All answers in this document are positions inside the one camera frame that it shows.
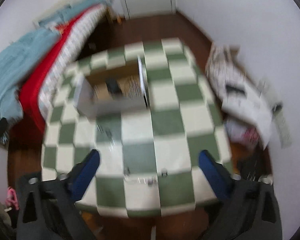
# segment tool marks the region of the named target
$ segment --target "white bag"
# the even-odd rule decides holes
[[[270,140],[272,111],[264,96],[234,64],[229,46],[211,46],[206,75],[221,109],[257,128],[264,148]]]

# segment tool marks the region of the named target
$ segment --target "wooden floor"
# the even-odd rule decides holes
[[[190,47],[199,67],[204,70],[209,56],[211,41],[180,14],[145,17],[124,21],[122,25],[102,23],[90,36],[78,59],[124,44],[153,41],[163,38],[180,38]],[[246,150],[231,145],[233,162],[247,156]],[[23,146],[10,142],[8,155],[8,180],[14,186],[21,175],[40,170],[41,145]],[[204,210],[153,219],[114,219],[92,216],[84,218],[95,231],[104,226],[100,239],[150,239],[151,227],[157,225],[157,239],[196,239],[208,224]]]

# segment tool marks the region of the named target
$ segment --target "blue foam pad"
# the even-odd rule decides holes
[[[88,159],[84,161],[79,175],[74,179],[71,185],[71,200],[76,202],[82,199],[86,189],[88,188],[93,176],[96,174],[100,165],[100,155],[97,150],[91,150]]]
[[[217,163],[213,163],[211,158],[206,155],[206,152],[208,151],[203,150],[199,154],[199,167],[203,171],[218,200],[227,200],[230,198],[228,184],[216,169],[215,164]]]

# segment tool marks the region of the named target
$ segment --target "pink object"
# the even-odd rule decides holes
[[[12,187],[8,187],[6,206],[14,207],[16,210],[19,210],[17,194],[16,194],[16,191]]]

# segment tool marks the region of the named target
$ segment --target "folded clothes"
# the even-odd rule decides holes
[[[63,9],[56,11],[51,16],[42,19],[39,21],[39,26],[55,26],[58,24],[63,24],[65,22],[70,21],[72,18],[74,18],[77,14],[81,13],[83,10],[98,4],[103,3],[110,5],[110,0],[81,0],[80,2],[77,2],[73,5],[66,5]]]
[[[19,86],[60,37],[58,31],[39,28],[0,53],[0,119],[5,117],[9,128],[23,117],[18,100]]]

